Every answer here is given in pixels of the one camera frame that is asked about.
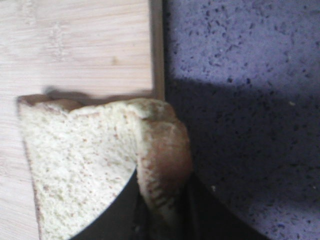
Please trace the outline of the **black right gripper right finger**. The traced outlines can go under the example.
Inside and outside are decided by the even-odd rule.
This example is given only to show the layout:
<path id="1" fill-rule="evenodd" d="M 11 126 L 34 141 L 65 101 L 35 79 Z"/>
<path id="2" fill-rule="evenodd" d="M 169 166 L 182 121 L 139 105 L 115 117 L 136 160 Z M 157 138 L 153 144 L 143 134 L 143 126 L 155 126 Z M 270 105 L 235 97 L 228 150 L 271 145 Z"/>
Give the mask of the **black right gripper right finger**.
<path id="1" fill-rule="evenodd" d="M 219 202 L 192 173 L 183 190 L 185 240 L 266 240 Z"/>

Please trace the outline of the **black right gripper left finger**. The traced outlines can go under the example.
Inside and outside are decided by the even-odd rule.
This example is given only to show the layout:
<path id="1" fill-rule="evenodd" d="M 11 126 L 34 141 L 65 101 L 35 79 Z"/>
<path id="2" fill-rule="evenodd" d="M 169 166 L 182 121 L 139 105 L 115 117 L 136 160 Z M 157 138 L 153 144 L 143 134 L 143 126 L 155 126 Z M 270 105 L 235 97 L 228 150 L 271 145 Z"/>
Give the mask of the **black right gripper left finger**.
<path id="1" fill-rule="evenodd" d="M 149 213 L 138 186 L 137 172 L 111 205 L 73 240 L 148 240 Z"/>

